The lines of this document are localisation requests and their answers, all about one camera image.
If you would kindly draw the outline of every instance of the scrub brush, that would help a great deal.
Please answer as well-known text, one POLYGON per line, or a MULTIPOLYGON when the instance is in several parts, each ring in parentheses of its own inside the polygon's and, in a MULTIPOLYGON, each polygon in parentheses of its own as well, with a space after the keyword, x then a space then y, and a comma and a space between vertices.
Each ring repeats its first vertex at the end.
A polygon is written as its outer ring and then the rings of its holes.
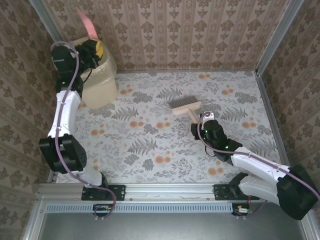
POLYGON ((192 111, 200 108, 201 102, 197 100, 195 96, 187 96, 177 100, 169 102, 174 115, 180 115, 188 113, 193 123, 198 123, 197 118, 192 111))

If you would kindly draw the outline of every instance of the metal bar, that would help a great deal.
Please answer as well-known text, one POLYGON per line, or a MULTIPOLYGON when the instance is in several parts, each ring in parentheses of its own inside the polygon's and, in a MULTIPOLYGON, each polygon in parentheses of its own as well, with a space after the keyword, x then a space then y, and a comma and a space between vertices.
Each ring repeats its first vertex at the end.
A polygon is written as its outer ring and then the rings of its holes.
MULTIPOLYGON (((94 203, 48 203, 45 213, 93 213, 94 203)), ((98 210, 97 213, 109 211, 98 210)), ((113 213, 232 213, 232 203, 118 203, 113 213)))
POLYGON ((155 69, 155 70, 124 70, 117 71, 117 74, 159 74, 159 73, 215 73, 215 72, 254 72, 253 68, 231 68, 231 69, 212 69, 212 68, 203 68, 203 69, 155 69))
POLYGON ((320 231, 313 210, 301 220, 301 224, 307 240, 320 239, 320 231))
POLYGON ((55 175, 55 172, 50 170, 48 179, 46 180, 48 184, 52 182, 52 180, 54 179, 54 175, 55 175))
POLYGON ((25 228, 23 240, 31 240, 32 232, 35 229, 37 215, 39 213, 40 203, 35 203, 30 214, 28 224, 25 228))
POLYGON ((285 145, 284 145, 284 142, 282 141, 282 138, 281 138, 281 135, 280 135, 280 131, 279 131, 279 128, 278 128, 278 125, 277 125, 277 121, 276 121, 274 112, 273 112, 272 107, 271 107, 270 100, 268 98, 268 94, 267 94, 267 91, 266 91, 265 84, 264 84, 263 79, 262 79, 260 74, 256 73, 255 78, 256 78, 256 82, 257 82, 259 90, 260 90, 260 94, 261 94, 261 97, 262 97, 262 101, 263 101, 263 104, 264 104, 266 115, 267 115, 267 117, 269 119, 270 127, 271 127, 271 130, 272 130, 272 133, 273 133, 273 137, 274 137, 274 141, 275 141, 276 147, 277 147, 278 152, 279 152, 280 159, 281 159, 283 164, 285 164, 287 166, 290 166, 290 162, 289 162, 289 159, 288 159, 288 156, 287 156, 285 145))
POLYGON ((304 0, 292 0, 289 2, 279 24, 274 30, 274 33, 255 68, 259 75, 262 75, 262 73, 265 71, 268 63, 278 48, 281 40, 285 36, 290 24, 294 20, 303 2, 304 0))
MULTIPOLYGON (((124 202, 131 203, 212 203, 217 202, 214 195, 214 183, 128 183, 124 202)), ((83 185, 81 183, 40 184, 37 201, 46 203, 82 202, 83 185)), ((111 201, 86 201, 86 203, 110 204, 111 201)))
POLYGON ((60 34, 54 19, 51 17, 50 12, 48 11, 44 1, 42 0, 30 0, 32 6, 34 7, 36 13, 39 15, 41 21, 43 22, 46 30, 52 37, 53 41, 63 40, 62 35, 60 34))

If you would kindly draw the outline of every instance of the plastic container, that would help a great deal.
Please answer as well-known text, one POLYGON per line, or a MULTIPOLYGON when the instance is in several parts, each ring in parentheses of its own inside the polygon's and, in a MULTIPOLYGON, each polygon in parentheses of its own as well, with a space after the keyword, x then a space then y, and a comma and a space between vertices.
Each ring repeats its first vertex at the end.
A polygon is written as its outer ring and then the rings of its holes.
MULTIPOLYGON (((88 40, 87 37, 73 41, 75 45, 88 40)), ((118 97, 115 76, 117 66, 109 49, 101 42, 103 46, 102 59, 99 61, 99 67, 92 69, 92 73, 83 86, 82 101, 90 109, 99 109, 112 103, 118 97)), ((81 75, 84 81, 90 73, 90 69, 81 75)))

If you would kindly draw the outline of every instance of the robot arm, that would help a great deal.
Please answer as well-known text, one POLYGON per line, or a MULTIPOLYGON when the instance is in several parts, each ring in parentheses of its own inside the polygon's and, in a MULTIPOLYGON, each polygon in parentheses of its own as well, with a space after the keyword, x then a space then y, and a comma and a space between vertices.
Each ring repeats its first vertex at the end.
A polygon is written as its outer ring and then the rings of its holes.
MULTIPOLYGON (((192 124, 191 132, 194 139, 198 140, 200 138, 196 127, 196 124, 192 124)), ((318 201, 313 192, 288 175, 289 173, 294 175, 319 193, 301 165, 289 167, 272 162, 249 151, 241 143, 227 138, 223 127, 215 120, 213 113, 203 117, 200 135, 210 147, 216 150, 246 153, 230 154, 214 151, 216 157, 222 162, 243 168, 255 175, 251 176, 241 172, 230 181, 229 193, 234 199, 240 196, 256 196, 268 200, 279 205, 285 213, 296 220, 301 220, 318 201)))
MULTIPOLYGON (((102 57, 103 49, 100 46, 100 41, 89 39, 81 45, 75 46, 79 56, 79 67, 77 76, 68 92, 60 117, 60 131, 58 135, 59 148, 69 169, 73 174, 79 175, 80 178, 90 184, 102 187, 108 187, 108 182, 105 176, 96 171, 90 164, 87 164, 87 154, 85 149, 73 136, 76 111, 81 102, 83 92, 83 80, 81 74, 89 68, 96 68, 102 57)), ((56 82, 56 98, 57 107, 55 110, 54 120, 51 130, 47 138, 42 138, 39 141, 39 148, 48 162, 51 170, 66 174, 66 170, 59 160, 55 137, 58 126, 58 117, 63 98, 70 85, 72 77, 76 69, 76 60, 73 53, 67 46, 57 46, 51 51, 53 62, 57 68, 55 78, 56 82)))

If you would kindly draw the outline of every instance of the pink tag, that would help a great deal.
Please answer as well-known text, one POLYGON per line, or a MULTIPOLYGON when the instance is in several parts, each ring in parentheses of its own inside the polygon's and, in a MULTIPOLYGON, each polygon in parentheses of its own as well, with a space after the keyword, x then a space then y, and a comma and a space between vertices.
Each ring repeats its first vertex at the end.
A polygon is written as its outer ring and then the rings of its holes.
POLYGON ((89 38, 98 40, 99 38, 98 38, 95 26, 92 23, 92 21, 79 8, 76 8, 76 11, 78 12, 78 14, 79 14, 84 26, 85 26, 85 29, 88 33, 89 38))

